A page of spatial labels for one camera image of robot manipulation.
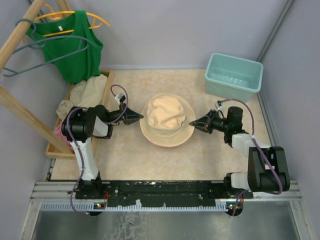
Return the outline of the beige bucket hat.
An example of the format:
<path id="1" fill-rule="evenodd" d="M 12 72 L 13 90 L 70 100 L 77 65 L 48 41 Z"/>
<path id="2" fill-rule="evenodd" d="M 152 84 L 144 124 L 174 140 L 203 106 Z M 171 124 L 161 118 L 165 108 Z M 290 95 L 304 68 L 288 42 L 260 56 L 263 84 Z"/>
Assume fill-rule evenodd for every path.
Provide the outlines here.
<path id="1" fill-rule="evenodd" d="M 182 97 L 159 93 L 144 106 L 140 129 L 148 141 L 159 143 L 166 148 L 184 144 L 193 135 L 195 128 L 189 123 L 196 120 L 191 105 Z"/>

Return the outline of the wooden clothes rack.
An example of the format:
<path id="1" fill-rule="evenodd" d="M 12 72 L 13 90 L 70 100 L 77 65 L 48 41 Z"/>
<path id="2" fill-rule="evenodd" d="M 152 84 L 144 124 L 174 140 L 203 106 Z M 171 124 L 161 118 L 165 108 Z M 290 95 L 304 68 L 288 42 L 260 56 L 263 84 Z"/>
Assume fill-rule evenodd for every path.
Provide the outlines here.
<path id="1" fill-rule="evenodd" d="M 10 27 L 14 20 L 21 18 L 34 20 L 45 4 L 46 0 L 34 0 L 31 6 L 22 0 L 1 0 L 1 29 Z M 21 42 L 30 23 L 22 21 L 12 30 L 8 38 L 1 34 L 5 40 L 0 49 L 0 71 L 6 65 L 14 50 Z M 0 157 L 3 160 L 35 160 L 45 148 L 44 140 L 59 150 L 58 155 L 48 155 L 64 159 L 75 159 L 74 152 L 60 140 L 49 127 L 47 127 L 33 113 L 38 113 L 42 120 L 54 120 L 53 107 L 60 101 L 58 96 L 64 97 L 66 86 L 62 80 L 58 81 L 58 72 L 49 66 L 35 73 L 24 73 L 5 80 L 0 85 L 0 105 L 15 115 L 16 118 L 5 117 L 0 113 Z"/>

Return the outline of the pink hat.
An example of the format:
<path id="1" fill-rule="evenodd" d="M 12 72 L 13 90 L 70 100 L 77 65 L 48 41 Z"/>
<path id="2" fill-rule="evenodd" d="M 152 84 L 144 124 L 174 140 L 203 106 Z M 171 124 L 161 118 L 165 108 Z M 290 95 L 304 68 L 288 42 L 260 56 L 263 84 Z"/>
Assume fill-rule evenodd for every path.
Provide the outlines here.
<path id="1" fill-rule="evenodd" d="M 149 142 L 150 142 L 151 144 L 155 145 L 155 146 L 158 146 L 158 147 L 166 147 L 166 146 L 163 145 L 163 144 L 156 143 L 156 142 L 153 142 L 153 141 L 151 141 L 151 140 L 149 140 Z"/>

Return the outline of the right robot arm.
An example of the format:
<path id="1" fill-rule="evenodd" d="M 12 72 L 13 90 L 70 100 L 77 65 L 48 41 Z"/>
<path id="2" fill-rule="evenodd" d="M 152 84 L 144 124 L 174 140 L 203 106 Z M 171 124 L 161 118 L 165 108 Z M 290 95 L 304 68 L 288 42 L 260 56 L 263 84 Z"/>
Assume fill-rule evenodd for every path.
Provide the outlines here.
<path id="1" fill-rule="evenodd" d="M 225 177 L 223 192 L 235 198 L 242 190 L 281 194 L 290 189 L 291 182 L 285 150 L 281 146 L 262 144 L 243 129 L 243 109 L 228 108 L 224 117 L 217 110 L 210 110 L 205 116 L 189 123 L 195 129 L 211 134 L 224 134 L 224 142 L 248 157 L 246 172 L 232 172 Z"/>

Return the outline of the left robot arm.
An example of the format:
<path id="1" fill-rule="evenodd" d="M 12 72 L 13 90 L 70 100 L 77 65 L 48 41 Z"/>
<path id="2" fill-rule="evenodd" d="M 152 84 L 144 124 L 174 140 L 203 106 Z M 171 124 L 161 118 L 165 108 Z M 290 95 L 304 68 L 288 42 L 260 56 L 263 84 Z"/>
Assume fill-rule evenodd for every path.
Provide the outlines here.
<path id="1" fill-rule="evenodd" d="M 79 179 L 73 190 L 76 199 L 99 199 L 106 191 L 95 162 L 92 139 L 110 139 L 114 126 L 119 122 L 128 126 L 143 118 L 125 103 L 114 111 L 109 111 L 102 104 L 71 108 L 61 124 L 61 133 L 69 141 L 79 167 Z"/>

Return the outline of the beige garment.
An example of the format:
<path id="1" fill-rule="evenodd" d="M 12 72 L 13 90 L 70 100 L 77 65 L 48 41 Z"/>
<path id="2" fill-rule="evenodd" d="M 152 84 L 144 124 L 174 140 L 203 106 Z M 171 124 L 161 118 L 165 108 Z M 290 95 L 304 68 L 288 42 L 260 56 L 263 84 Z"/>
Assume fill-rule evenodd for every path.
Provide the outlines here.
<path id="1" fill-rule="evenodd" d="M 69 99 L 62 100 L 56 110 L 63 121 L 72 107 L 95 107 L 102 103 L 108 77 L 100 74 L 75 84 L 70 91 Z"/>

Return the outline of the light blue plastic bin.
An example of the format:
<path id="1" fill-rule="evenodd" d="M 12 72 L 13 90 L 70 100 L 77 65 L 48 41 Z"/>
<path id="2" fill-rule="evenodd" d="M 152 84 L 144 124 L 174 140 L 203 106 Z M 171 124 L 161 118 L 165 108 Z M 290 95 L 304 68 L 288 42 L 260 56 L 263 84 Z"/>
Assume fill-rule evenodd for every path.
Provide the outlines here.
<path id="1" fill-rule="evenodd" d="M 260 92 L 263 71 L 260 62 L 213 53 L 204 74 L 204 90 L 207 94 L 247 102 Z"/>

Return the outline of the pink garment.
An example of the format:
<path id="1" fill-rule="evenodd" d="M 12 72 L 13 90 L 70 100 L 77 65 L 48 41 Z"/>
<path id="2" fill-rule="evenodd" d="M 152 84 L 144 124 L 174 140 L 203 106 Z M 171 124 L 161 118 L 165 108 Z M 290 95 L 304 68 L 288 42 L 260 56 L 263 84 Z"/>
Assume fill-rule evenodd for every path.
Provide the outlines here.
<path id="1" fill-rule="evenodd" d="M 66 143 L 69 148 L 72 147 L 67 137 L 62 134 L 62 121 L 60 121 L 60 123 L 54 128 L 53 133 Z"/>

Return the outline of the green tank top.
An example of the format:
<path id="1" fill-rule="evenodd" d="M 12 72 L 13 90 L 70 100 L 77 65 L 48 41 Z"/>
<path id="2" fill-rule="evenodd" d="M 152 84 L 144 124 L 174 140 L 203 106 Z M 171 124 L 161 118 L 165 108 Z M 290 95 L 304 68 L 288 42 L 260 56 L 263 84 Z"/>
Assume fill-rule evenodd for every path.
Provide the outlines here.
<path id="1" fill-rule="evenodd" d="M 104 45 L 90 26 L 87 12 L 76 10 L 66 18 L 31 25 L 26 35 L 37 42 L 44 40 L 45 35 L 71 30 L 50 36 L 38 45 L 44 45 L 41 51 L 45 61 L 54 64 L 67 83 L 77 84 L 101 74 L 99 67 Z"/>

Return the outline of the grey clothes hanger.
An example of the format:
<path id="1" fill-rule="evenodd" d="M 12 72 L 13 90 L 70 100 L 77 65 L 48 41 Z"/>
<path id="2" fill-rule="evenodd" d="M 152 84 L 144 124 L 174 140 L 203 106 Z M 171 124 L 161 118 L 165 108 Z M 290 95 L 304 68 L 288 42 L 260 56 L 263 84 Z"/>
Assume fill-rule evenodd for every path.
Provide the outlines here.
<path id="1" fill-rule="evenodd" d="M 29 36 L 32 42 L 17 47 L 12 54 L 15 55 L 25 49 L 39 50 L 43 53 L 44 62 L 23 70 L 14 70 L 9 67 L 4 67 L 3 69 L 6 73 L 3 76 L 6 78 L 15 77 L 34 69 L 38 69 L 42 66 L 53 64 L 67 57 L 82 53 L 90 47 L 94 49 L 98 47 L 93 40 L 85 36 L 74 34 L 61 34 L 49 37 L 43 36 L 37 39 L 36 33 L 38 28 L 36 23 L 32 23 L 31 19 L 21 18 L 16 21 L 15 26 L 18 26 L 20 23 L 30 23 L 31 32 L 29 33 Z"/>

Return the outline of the yellow clothes hanger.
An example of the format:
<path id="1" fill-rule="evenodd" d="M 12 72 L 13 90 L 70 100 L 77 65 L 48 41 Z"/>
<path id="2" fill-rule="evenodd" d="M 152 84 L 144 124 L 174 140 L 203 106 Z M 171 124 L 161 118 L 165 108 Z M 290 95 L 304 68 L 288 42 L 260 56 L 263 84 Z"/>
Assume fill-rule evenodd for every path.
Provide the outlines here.
<path id="1" fill-rule="evenodd" d="M 54 9 L 52 8 L 51 5 L 49 5 L 48 3 L 45 3 L 44 6 L 49 8 L 50 13 L 46 13 L 46 14 L 37 16 L 31 23 L 35 23 L 36 21 L 39 21 L 39 20 L 42 20 L 45 18 L 48 18 L 53 21 L 57 21 L 57 20 L 62 19 L 64 17 L 64 15 L 71 15 L 76 12 L 74 10 L 70 10 L 69 3 L 66 0 L 61 0 L 61 1 L 59 0 L 59 1 L 57 1 L 56 4 L 59 7 L 60 11 L 54 11 Z M 102 17 L 100 17 L 96 14 L 90 13 L 90 12 L 86 12 L 86 15 L 93 17 L 92 24 L 89 24 L 89 29 L 100 28 L 102 23 L 104 23 L 105 25 L 110 27 L 110 24 Z M 52 36 L 57 36 L 57 35 L 68 34 L 68 33 L 72 33 L 73 31 L 74 31 L 74 29 L 59 30 L 59 32 L 45 34 L 44 37 L 52 37 Z"/>

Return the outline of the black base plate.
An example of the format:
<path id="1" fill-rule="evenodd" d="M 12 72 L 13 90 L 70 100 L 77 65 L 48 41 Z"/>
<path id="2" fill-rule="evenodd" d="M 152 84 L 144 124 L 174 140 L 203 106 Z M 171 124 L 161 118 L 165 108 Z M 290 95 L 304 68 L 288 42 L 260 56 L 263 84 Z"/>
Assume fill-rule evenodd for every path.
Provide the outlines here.
<path id="1" fill-rule="evenodd" d="M 108 207 L 129 207 L 140 201 L 143 207 L 214 207 L 218 199 L 235 199 L 242 189 L 232 189 L 227 181 L 102 181 L 103 197 L 77 200 L 106 200 Z"/>

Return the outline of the aluminium rail frame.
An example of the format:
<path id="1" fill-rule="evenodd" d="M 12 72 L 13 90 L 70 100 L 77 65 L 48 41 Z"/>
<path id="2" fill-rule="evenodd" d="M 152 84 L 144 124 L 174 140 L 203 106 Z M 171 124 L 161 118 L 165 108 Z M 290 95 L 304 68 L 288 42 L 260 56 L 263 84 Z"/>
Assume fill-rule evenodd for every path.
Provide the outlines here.
<path id="1" fill-rule="evenodd" d="M 238 216 L 249 202 L 300 201 L 296 181 L 280 195 L 226 189 L 222 181 L 103 181 L 102 192 L 87 196 L 73 191 L 72 181 L 37 182 L 31 201 L 42 211 L 102 212 L 225 212 Z"/>

